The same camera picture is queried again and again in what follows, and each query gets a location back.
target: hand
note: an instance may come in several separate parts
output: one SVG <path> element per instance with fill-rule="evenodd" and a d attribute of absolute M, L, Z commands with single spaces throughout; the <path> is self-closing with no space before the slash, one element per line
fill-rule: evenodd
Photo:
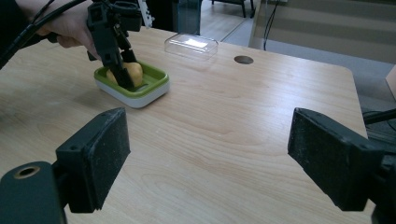
<path fill-rule="evenodd" d="M 47 4 L 48 0 L 16 0 L 25 16 L 29 21 L 33 19 L 35 14 Z M 70 2 L 70 0 L 56 0 L 45 11 L 44 15 L 58 7 Z M 100 59 L 93 44 L 91 33 L 87 27 L 88 6 L 92 1 L 83 2 L 72 7 L 58 18 L 46 23 L 37 32 L 39 35 L 48 35 L 53 32 L 58 34 L 57 41 L 64 48 L 75 46 L 85 46 L 85 48 L 96 58 Z"/>

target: tabletop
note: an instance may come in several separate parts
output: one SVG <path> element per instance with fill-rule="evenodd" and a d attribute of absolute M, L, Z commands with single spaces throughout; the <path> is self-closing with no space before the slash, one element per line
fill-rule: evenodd
<path fill-rule="evenodd" d="M 342 212 L 288 155 L 294 107 L 366 135 L 344 67 L 219 43 L 207 61 L 164 51 L 174 35 L 131 33 L 138 60 L 165 71 L 170 91 L 133 109 L 95 84 L 83 47 L 43 41 L 0 71 L 0 175 L 55 149 L 93 117 L 125 107 L 131 154 L 103 209 L 69 223 L 370 223 Z M 234 61 L 248 56 L 252 64 Z"/>

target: clear plastic box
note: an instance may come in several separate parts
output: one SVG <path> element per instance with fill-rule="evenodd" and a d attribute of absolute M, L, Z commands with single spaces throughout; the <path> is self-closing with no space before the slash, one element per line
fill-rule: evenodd
<path fill-rule="evenodd" d="M 218 41 L 198 35 L 177 34 L 165 40 L 165 51 L 206 61 L 218 52 Z"/>

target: person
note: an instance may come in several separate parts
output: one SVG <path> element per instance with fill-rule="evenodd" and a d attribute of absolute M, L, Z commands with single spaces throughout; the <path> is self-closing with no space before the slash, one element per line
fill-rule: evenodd
<path fill-rule="evenodd" d="M 0 1 L 0 55 L 12 44 L 16 37 L 31 22 L 36 13 L 49 0 L 1 0 Z M 54 9 L 70 2 L 70 0 L 53 1 L 45 10 L 43 16 Z M 65 13 L 41 27 L 30 43 L 37 42 L 40 36 L 49 33 L 57 34 L 58 43 L 64 48 L 84 46 L 93 56 L 99 59 L 95 50 L 91 33 L 86 25 L 88 6 L 92 1 L 85 1 L 66 10 Z"/>

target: yellow food item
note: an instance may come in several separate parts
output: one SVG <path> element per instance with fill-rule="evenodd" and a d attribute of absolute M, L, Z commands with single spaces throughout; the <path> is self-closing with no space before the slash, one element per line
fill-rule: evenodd
<path fill-rule="evenodd" d="M 123 63 L 122 66 L 128 70 L 129 77 L 134 83 L 134 86 L 141 86 L 143 83 L 143 69 L 140 63 Z M 107 70 L 106 76 L 108 80 L 118 84 L 114 74 L 110 71 L 110 69 Z"/>

